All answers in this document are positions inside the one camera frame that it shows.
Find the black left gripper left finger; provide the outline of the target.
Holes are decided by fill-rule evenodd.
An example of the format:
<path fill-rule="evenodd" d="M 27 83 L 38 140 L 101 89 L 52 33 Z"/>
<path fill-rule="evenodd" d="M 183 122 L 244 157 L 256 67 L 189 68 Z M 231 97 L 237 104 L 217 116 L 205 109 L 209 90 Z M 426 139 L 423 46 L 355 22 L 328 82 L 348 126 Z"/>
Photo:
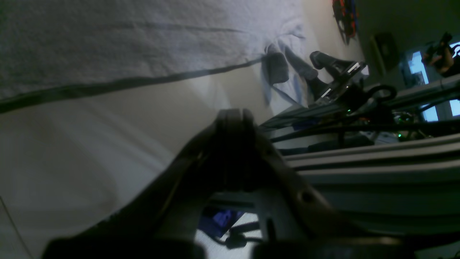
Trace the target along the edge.
<path fill-rule="evenodd" d="M 210 197 L 228 188 L 237 110 L 221 110 L 169 167 L 109 219 L 50 242 L 44 259 L 204 259 L 194 243 Z"/>

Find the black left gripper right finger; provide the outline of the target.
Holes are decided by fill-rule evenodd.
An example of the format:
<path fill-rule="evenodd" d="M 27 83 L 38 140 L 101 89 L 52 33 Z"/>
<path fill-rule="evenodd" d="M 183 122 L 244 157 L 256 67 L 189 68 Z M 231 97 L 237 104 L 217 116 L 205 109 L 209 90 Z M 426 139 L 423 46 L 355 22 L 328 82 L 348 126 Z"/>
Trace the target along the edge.
<path fill-rule="evenodd" d="M 412 259 L 404 241 L 371 234 L 334 210 L 327 200 L 290 168 L 261 134 L 252 113 L 242 111 L 244 143 L 252 167 L 263 242 L 253 259 Z"/>

